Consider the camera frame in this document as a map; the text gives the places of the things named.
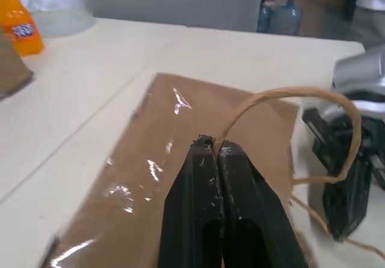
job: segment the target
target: bottle label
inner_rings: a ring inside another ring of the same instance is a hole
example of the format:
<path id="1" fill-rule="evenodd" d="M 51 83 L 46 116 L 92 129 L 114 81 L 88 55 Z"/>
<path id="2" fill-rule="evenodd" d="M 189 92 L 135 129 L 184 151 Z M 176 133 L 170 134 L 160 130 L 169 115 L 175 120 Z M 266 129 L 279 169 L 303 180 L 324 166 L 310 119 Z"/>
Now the bottle label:
<path id="1" fill-rule="evenodd" d="M 33 23 L 22 23 L 17 26 L 4 26 L 4 31 L 14 41 L 22 41 L 25 38 L 32 37 L 36 33 L 36 27 Z"/>

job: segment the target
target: clear plastic container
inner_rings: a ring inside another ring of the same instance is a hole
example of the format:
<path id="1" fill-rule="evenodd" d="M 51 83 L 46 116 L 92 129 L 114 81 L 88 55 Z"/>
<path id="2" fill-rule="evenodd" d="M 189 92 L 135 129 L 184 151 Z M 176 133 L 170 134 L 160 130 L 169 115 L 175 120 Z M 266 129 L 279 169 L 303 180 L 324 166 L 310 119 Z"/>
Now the clear plastic container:
<path id="1" fill-rule="evenodd" d="M 270 22 L 270 33 L 280 35 L 298 35 L 302 22 L 303 11 L 294 5 L 294 0 L 288 0 L 274 10 Z"/>
<path id="2" fill-rule="evenodd" d="M 44 49 L 31 13 L 20 0 L 0 0 L 0 27 L 20 55 L 40 53 Z"/>
<path id="3" fill-rule="evenodd" d="M 269 32 L 270 20 L 273 15 L 273 10 L 267 4 L 261 4 L 258 16 L 257 32 Z"/>
<path id="4" fill-rule="evenodd" d="M 44 37 L 60 37 L 84 31 L 94 24 L 84 0 L 28 0 L 37 27 Z"/>

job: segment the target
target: water bottle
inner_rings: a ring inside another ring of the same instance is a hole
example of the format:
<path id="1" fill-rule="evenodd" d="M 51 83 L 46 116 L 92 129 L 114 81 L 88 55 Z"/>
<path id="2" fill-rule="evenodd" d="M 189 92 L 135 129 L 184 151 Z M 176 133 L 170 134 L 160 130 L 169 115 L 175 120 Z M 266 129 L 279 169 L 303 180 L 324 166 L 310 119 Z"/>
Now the water bottle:
<path id="1" fill-rule="evenodd" d="M 266 4 L 261 4 L 258 15 L 257 32 L 269 32 L 270 18 L 273 10 Z"/>
<path id="2" fill-rule="evenodd" d="M 270 23 L 270 33 L 298 35 L 302 16 L 302 9 L 294 5 L 294 0 L 288 0 L 286 5 L 282 5 L 274 10 Z"/>

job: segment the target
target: white table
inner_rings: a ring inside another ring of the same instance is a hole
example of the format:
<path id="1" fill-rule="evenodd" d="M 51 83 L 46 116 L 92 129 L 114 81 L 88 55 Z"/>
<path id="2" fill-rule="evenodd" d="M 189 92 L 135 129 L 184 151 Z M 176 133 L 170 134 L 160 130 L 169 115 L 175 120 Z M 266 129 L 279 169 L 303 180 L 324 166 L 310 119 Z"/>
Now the white table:
<path id="1" fill-rule="evenodd" d="M 0 267 L 36 267 L 86 196 L 154 73 L 253 92 L 328 88 L 336 60 L 363 52 L 353 42 L 106 19 L 45 43 L 43 54 L 25 58 L 35 81 L 0 103 Z M 352 247 L 327 249 L 308 215 L 296 208 L 293 214 L 319 267 L 361 267 L 341 260 L 339 251 L 373 258 Z"/>

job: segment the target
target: person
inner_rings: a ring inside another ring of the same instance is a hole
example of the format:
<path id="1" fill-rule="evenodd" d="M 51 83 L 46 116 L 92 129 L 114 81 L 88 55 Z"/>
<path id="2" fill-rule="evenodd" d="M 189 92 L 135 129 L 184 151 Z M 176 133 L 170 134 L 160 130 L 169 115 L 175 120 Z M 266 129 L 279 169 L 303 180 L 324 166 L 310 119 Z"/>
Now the person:
<path id="1" fill-rule="evenodd" d="M 385 44 L 385 0 L 357 0 L 351 38 L 365 49 Z"/>

